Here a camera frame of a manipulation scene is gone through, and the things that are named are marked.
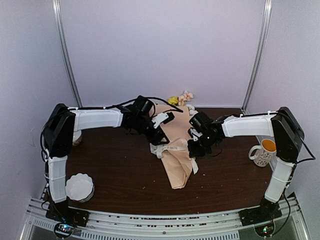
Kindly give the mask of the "white ribbon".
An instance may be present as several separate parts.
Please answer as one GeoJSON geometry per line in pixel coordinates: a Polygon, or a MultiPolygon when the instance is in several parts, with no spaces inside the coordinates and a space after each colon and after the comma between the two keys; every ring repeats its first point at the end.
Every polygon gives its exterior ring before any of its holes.
{"type": "MultiPolygon", "coordinates": [[[[172,145],[153,145],[150,144],[150,152],[157,156],[158,159],[161,159],[163,157],[164,151],[186,151],[188,150],[188,145],[186,143],[183,143],[182,146],[172,146],[172,145]]],[[[198,164],[196,163],[195,158],[191,158],[191,166],[193,174],[195,175],[199,171],[198,164]]]]}

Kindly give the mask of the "yellow fake flower stem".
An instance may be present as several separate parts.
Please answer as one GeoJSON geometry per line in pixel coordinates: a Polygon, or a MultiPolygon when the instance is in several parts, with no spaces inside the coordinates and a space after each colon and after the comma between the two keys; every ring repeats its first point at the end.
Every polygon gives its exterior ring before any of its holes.
{"type": "Polygon", "coordinates": [[[179,98],[177,96],[172,96],[167,99],[167,102],[171,105],[177,105],[179,103],[179,98]]]}

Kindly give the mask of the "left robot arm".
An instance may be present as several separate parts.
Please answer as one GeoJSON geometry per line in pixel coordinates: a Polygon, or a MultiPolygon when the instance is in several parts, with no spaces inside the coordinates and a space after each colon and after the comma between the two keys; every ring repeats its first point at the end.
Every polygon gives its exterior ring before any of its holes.
{"type": "Polygon", "coordinates": [[[50,197],[54,203],[52,213],[61,222],[72,218],[72,211],[63,203],[66,194],[66,162],[70,154],[74,135],[86,129],[125,128],[146,136],[154,146],[168,144],[169,138],[161,128],[174,119],[171,112],[150,116],[155,105],[149,98],[138,96],[127,102],[98,107],[68,107],[58,103],[41,133],[42,152],[48,165],[47,179],[50,197]]]}

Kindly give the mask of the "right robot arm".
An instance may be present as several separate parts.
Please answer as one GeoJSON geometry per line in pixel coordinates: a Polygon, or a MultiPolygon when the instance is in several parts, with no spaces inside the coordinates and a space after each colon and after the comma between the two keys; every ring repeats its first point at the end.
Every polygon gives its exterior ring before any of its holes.
{"type": "Polygon", "coordinates": [[[203,157],[212,152],[212,146],[225,138],[241,136],[268,136],[275,143],[276,167],[265,191],[267,200],[256,210],[259,220],[268,220],[275,212],[273,203],[279,201],[294,165],[298,162],[305,134],[291,110],[283,106],[276,111],[261,114],[233,114],[216,120],[204,112],[196,113],[190,120],[188,151],[191,158],[203,157]]]}

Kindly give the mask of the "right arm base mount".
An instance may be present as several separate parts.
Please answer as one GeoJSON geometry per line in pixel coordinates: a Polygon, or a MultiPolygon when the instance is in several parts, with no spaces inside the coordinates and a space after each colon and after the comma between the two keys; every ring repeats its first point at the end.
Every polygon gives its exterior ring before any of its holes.
{"type": "Polygon", "coordinates": [[[263,197],[259,206],[245,208],[238,214],[243,227],[254,225],[259,237],[270,238],[276,230],[274,220],[282,216],[282,211],[278,201],[271,202],[263,197]]]}

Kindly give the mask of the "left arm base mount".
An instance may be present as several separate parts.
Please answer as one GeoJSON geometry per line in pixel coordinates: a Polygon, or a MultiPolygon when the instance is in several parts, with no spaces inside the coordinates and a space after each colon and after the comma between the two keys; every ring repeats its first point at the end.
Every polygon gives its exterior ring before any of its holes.
{"type": "Polygon", "coordinates": [[[51,196],[44,198],[44,203],[49,203],[45,217],[56,221],[53,227],[53,233],[58,239],[69,238],[77,227],[86,227],[90,213],[86,210],[70,208],[67,200],[55,203],[51,196]]]}

